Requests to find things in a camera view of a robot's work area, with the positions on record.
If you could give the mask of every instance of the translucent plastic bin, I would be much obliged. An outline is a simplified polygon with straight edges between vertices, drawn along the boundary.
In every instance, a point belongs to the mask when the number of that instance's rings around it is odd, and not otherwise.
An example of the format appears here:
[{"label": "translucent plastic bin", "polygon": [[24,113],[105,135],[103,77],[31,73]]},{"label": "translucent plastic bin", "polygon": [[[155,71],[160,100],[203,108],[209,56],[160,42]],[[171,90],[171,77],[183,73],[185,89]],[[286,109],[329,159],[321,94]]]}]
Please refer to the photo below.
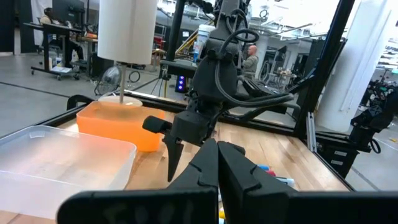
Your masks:
[{"label": "translucent plastic bin", "polygon": [[55,219],[82,190],[122,190],[135,145],[47,126],[0,139],[0,211]]},{"label": "translucent plastic bin", "polygon": [[161,134],[142,128],[148,116],[165,118],[162,110],[94,101],[77,114],[79,132],[134,143],[138,151],[158,150]]}]

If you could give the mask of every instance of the robot workstation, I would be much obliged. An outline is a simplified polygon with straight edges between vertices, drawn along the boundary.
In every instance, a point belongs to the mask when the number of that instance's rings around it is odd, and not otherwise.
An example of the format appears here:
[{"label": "robot workstation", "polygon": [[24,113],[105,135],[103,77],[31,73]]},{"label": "robot workstation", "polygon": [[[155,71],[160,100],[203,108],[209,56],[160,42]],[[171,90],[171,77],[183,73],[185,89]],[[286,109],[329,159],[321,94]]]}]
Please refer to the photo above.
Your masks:
[{"label": "robot workstation", "polygon": [[[316,67],[283,93],[238,80],[242,49],[259,39],[246,19],[250,0],[216,2],[217,10],[202,0],[176,3],[160,77],[194,71],[184,104],[124,90],[124,64],[150,62],[157,1],[101,0],[98,56],[121,63],[121,87],[115,92],[121,104],[135,98],[141,108],[165,113],[146,116],[142,123],[144,130],[161,136],[162,143],[155,152],[137,152],[125,190],[75,194],[59,206],[57,222],[397,223],[397,192],[356,192],[344,179],[352,163],[337,167],[328,160],[336,151],[379,151],[373,135],[392,121],[395,106],[369,109],[355,119],[347,136],[316,131],[313,121],[317,100],[345,44],[341,36],[354,0],[340,0]],[[215,21],[194,70],[175,60],[186,3],[212,13]],[[131,11],[147,19],[138,25]],[[238,85],[247,92],[240,93]],[[307,95],[299,106],[294,94],[304,88]],[[76,114],[90,103],[96,101],[73,96],[65,114],[40,124],[75,123]],[[243,115],[229,112],[236,107],[254,109]],[[265,111],[285,113],[287,108],[299,111],[293,128],[255,119]],[[267,169],[288,179],[276,178]]]}]

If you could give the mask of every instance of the wooden table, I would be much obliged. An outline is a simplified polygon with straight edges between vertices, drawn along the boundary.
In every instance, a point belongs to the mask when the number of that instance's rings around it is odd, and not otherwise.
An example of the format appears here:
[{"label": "wooden table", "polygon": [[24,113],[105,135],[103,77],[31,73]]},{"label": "wooden table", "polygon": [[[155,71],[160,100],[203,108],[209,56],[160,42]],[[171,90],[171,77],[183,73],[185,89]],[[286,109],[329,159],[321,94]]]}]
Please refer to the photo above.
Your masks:
[{"label": "wooden table", "polygon": [[[174,114],[166,112],[166,120],[173,121]],[[78,131],[75,120],[59,128]],[[347,188],[310,152],[297,138],[218,123],[216,140],[228,141],[246,150],[246,157],[255,164],[269,165],[278,176],[295,180],[297,190],[346,191]],[[174,179],[186,168],[199,147],[184,142],[184,149]],[[138,152],[126,190],[162,189],[169,185],[167,176],[167,149],[161,144],[153,153]],[[10,212],[0,212],[1,223],[55,223],[46,218],[30,217]]]}]

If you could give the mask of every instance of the person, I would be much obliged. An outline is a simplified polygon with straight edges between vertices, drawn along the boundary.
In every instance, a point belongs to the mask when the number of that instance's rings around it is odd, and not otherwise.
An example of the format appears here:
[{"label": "person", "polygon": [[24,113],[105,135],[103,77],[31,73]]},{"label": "person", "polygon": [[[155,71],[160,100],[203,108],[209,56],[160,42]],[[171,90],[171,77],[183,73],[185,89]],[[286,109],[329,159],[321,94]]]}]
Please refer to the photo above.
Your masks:
[{"label": "person", "polygon": [[256,56],[257,47],[252,45],[248,49],[248,59],[243,62],[243,75],[245,78],[254,79],[259,58]]},{"label": "person", "polygon": [[[54,15],[52,8],[48,7],[44,9],[44,16],[40,18],[40,23],[41,24],[55,24],[55,25],[65,25],[67,26],[67,22],[63,22],[60,19],[57,19],[57,17]],[[70,58],[72,58],[72,53],[73,50],[77,52],[77,56],[79,60],[83,60],[83,49],[80,47],[78,44],[74,43],[71,40],[66,40],[69,41],[69,49],[67,50],[67,54],[70,55]],[[50,43],[51,45],[56,45],[59,46],[62,49],[62,39],[56,39],[56,40],[51,40]]]}]

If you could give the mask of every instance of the concrete floor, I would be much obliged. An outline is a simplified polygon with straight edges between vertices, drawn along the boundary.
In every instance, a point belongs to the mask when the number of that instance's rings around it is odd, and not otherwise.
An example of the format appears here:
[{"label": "concrete floor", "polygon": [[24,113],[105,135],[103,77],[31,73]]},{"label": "concrete floor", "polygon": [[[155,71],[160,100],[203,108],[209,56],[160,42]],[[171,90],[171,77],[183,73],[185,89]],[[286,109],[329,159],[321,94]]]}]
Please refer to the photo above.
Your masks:
[{"label": "concrete floor", "polygon": [[[8,55],[0,57],[0,136],[24,128],[38,121],[55,116],[66,110],[67,97],[81,94],[96,98],[95,85],[84,75],[81,80],[63,77],[58,81],[54,75],[35,72],[30,74],[30,66],[37,66],[43,60],[42,55]],[[158,72],[141,72],[141,79],[137,83],[127,84],[127,89],[147,83],[157,78]],[[158,95],[160,82],[140,88],[141,93]],[[164,85],[160,95],[163,96]],[[167,97],[182,100],[183,95],[167,88]],[[248,109],[236,108],[235,113],[245,113]],[[284,123],[294,126],[294,120],[287,114],[265,112],[258,117],[267,121]],[[346,180],[357,190],[398,190],[398,143],[390,138],[398,138],[397,125],[376,134],[376,139],[382,147],[381,154],[374,152],[358,155],[354,166]]]}]

